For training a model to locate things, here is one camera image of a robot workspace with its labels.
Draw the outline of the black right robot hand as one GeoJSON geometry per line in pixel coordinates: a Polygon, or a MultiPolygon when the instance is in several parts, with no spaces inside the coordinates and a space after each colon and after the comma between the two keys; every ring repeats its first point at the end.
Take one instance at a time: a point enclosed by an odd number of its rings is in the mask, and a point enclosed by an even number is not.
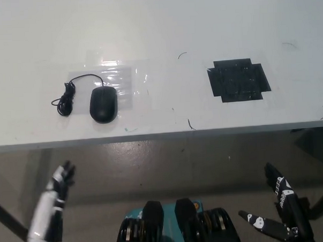
{"type": "Polygon", "coordinates": [[[239,211],[238,215],[258,232],[282,242],[315,242],[313,230],[300,199],[276,167],[265,165],[267,184],[276,195],[275,203],[281,222],[239,211]]]}

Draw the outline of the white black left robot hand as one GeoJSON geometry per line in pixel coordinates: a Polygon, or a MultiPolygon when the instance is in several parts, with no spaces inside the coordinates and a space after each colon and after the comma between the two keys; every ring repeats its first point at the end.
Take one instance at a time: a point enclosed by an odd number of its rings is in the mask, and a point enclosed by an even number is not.
{"type": "Polygon", "coordinates": [[[50,177],[36,205],[28,231],[28,241],[62,241],[63,211],[69,188],[73,184],[75,169],[75,165],[66,161],[50,177]]]}

